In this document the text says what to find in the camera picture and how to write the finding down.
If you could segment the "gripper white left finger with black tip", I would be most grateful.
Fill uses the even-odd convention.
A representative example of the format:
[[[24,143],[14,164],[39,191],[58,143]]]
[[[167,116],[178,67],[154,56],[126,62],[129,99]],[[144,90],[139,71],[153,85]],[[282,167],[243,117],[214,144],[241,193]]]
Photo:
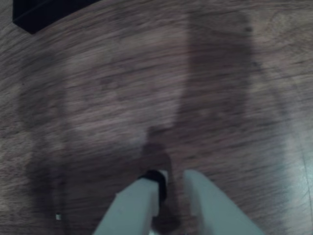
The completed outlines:
[[[149,170],[116,194],[95,235],[147,235],[167,198],[168,172]]]

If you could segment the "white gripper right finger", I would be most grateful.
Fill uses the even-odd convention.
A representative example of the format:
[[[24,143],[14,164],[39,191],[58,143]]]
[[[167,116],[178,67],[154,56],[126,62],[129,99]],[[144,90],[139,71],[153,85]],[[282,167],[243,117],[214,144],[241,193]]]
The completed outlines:
[[[196,170],[183,173],[184,192],[200,235],[263,235],[264,232],[212,181]]]

